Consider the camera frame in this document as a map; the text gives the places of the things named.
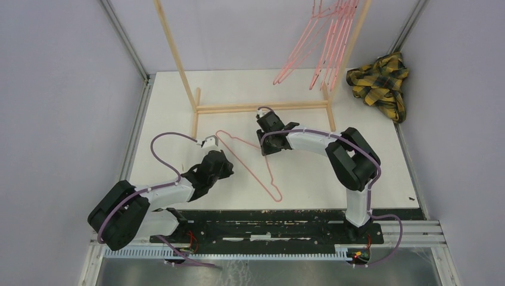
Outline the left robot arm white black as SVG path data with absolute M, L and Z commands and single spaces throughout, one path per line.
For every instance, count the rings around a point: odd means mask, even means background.
M 172 206 L 208 194 L 214 184 L 233 175 L 233 164 L 222 150 L 209 151 L 202 162 L 179 178 L 137 188 L 127 180 L 117 182 L 88 215 L 97 240 L 120 250 L 133 240 L 162 235 L 178 243 L 187 235 L 186 219 Z

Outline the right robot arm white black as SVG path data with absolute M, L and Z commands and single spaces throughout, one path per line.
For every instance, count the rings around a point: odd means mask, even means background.
M 256 115 L 261 153 L 268 156 L 283 150 L 303 150 L 325 156 L 347 192 L 344 236 L 359 243 L 372 223 L 371 188 L 380 178 L 381 161 L 363 135 L 355 128 L 335 134 L 309 129 L 299 123 L 284 124 L 268 107 Z

